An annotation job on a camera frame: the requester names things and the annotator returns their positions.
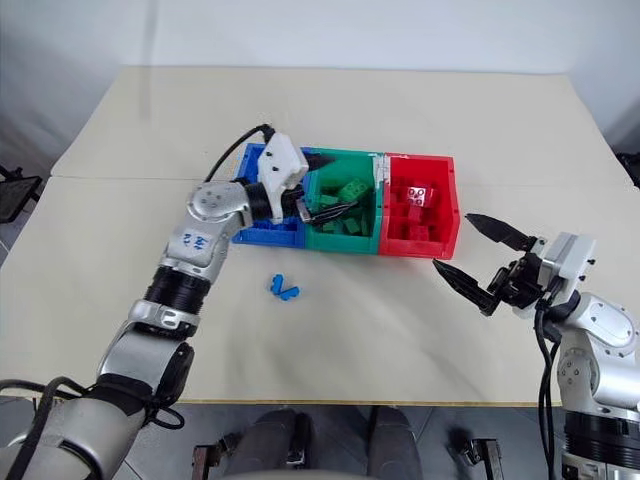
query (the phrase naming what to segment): beige table surface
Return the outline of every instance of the beige table surface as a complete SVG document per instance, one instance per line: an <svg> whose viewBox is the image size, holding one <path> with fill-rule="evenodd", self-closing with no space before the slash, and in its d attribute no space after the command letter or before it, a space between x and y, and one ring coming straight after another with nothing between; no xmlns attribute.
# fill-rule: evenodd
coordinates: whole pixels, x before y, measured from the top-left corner
<svg viewBox="0 0 640 480"><path fill-rule="evenodd" d="M262 121L301 145L454 155L462 213L593 234L585 288L640 311L637 192L563 76L130 68L0 270L0 378L91 383L190 188ZM514 258L463 222L454 263L482 285ZM295 301L267 291L277 272ZM192 344L184 400L533 403L543 365L531 322L481 316L427 260L246 245Z"/></svg>
<svg viewBox="0 0 640 480"><path fill-rule="evenodd" d="M50 180L0 270L0 378L92 381L192 185ZM598 263L585 288L640 311L631 188L463 186L459 194L463 211L527 233L595 234ZM482 284L513 258L463 224L455 263ZM276 272L301 287L299 298L268 292ZM531 322L505 306L483 317L427 260L246 245L230 249L193 346L185 400L534 402L543 365Z"/></svg>
<svg viewBox="0 0 640 480"><path fill-rule="evenodd" d="M459 185L631 185L565 76L284 68L124 69L53 175L200 179L262 122L452 155Z"/></svg>

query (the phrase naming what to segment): blue block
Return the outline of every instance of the blue block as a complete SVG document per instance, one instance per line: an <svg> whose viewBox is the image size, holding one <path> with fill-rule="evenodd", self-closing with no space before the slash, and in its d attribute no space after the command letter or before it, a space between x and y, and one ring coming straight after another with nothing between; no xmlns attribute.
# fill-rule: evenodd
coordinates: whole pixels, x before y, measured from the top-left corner
<svg viewBox="0 0 640 480"><path fill-rule="evenodd" d="M273 280L271 281L271 293L274 295L280 295L282 293L282 284L284 283L284 277L282 274L278 273L273 276Z"/></svg>
<svg viewBox="0 0 640 480"><path fill-rule="evenodd" d="M288 302L292 298L296 298L298 295L300 295L300 289L298 287L289 288L288 290L280 293L280 300Z"/></svg>
<svg viewBox="0 0 640 480"><path fill-rule="evenodd" d="M245 177L250 183L258 181L258 158L264 150L264 144L250 143L244 152L242 162L236 171L236 177ZM303 148L310 153L312 149ZM309 187L309 175L302 179L305 192ZM304 223L299 218L286 218L280 225L269 221L255 222L253 227L238 232L233 243L266 245L270 247L304 248Z"/></svg>

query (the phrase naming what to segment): green bin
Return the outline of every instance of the green bin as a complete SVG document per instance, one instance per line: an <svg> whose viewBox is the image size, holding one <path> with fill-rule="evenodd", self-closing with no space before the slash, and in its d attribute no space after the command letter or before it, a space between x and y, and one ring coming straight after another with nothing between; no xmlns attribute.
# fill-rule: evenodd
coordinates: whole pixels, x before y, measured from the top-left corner
<svg viewBox="0 0 640 480"><path fill-rule="evenodd" d="M322 195L335 196L342 187L356 178L365 182L371 190L361 200L361 206L354 207L353 213L344 215L344 219L338 221L335 232L323 232L322 227L307 225L305 247L328 252L377 254L384 188L382 179L376 183L374 170L377 161L382 160L383 154L326 148L314 148L313 151L330 155L335 161L309 174L306 203L312 212L324 207L320 204ZM342 226L342 222L348 218L355 218L363 228L349 234L348 229Z"/></svg>

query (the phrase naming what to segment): robotic arm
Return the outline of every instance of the robotic arm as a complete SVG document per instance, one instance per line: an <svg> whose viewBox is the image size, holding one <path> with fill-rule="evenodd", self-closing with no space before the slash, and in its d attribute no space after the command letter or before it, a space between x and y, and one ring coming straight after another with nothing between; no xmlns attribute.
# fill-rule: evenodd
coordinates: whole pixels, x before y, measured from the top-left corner
<svg viewBox="0 0 640 480"><path fill-rule="evenodd" d="M554 478L549 381L559 346L557 379L567 412L563 478L640 479L640 325L624 307L576 290L595 263L595 241L561 233L544 252L544 238L484 215L467 219L491 240L525 252L500 268L486 291L461 270L434 264L484 315L505 302L516 315L535 319L546 365L538 408L549 478ZM551 352L545 339L554 344Z"/></svg>
<svg viewBox="0 0 640 480"><path fill-rule="evenodd" d="M221 161L257 131L267 142L258 159L258 183L210 182ZM196 333L200 308L220 272L231 237L257 220L281 223L284 217L300 215L308 223L321 224L353 206L334 205L312 216L304 206L300 181L308 170L331 159L305 157L289 137L268 125L248 134L190 194L186 215L171 234L153 282L107 349L95 385L85 390L65 379L50 384L31 431L0 450L0 478L109 479L144 425L180 428L183 420L169 407L180 397L193 361L187 339ZM0 390L20 383L26 382L0 382ZM81 395L49 414L54 393L72 397L56 392L60 384ZM161 421L160 410L179 422Z"/></svg>

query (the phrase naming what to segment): green block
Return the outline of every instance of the green block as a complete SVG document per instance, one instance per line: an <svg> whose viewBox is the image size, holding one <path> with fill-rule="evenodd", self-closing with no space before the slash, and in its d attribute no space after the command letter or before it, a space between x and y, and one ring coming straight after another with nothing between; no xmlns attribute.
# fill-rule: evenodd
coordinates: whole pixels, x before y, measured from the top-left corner
<svg viewBox="0 0 640 480"><path fill-rule="evenodd" d="M355 218L347 218L344 221L344 226L346 227L347 232L349 232L349 234L351 235L354 235L360 231L360 225L358 225L358 222Z"/></svg>
<svg viewBox="0 0 640 480"><path fill-rule="evenodd" d="M322 225L322 231L324 233L333 233L336 231L336 222L327 222Z"/></svg>
<svg viewBox="0 0 640 480"><path fill-rule="evenodd" d="M320 195L320 205L323 207L335 205L336 203L338 203L337 197L332 197L331 195Z"/></svg>
<svg viewBox="0 0 640 480"><path fill-rule="evenodd" d="M338 192L338 198L343 202L357 202L369 191L369 186L359 178L347 183Z"/></svg>

